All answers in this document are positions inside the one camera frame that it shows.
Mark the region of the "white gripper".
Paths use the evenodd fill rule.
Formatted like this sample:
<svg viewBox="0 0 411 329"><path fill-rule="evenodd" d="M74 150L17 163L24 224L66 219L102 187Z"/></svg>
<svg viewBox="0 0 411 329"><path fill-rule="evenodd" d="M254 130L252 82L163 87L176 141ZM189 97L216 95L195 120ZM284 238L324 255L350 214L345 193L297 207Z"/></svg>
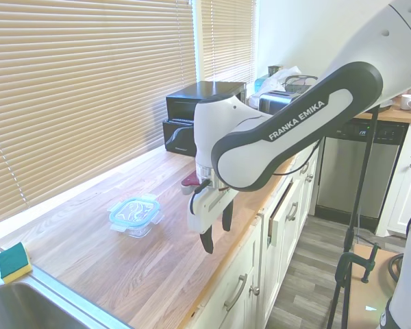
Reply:
<svg viewBox="0 0 411 329"><path fill-rule="evenodd" d="M222 216L223 230L229 232L232 224L232 215L235 190L227 188L220 191L217 188L205 187L201 191L197 188L190 198L188 205L188 227L200 233L204 250L213 254L212 224Z"/></svg>

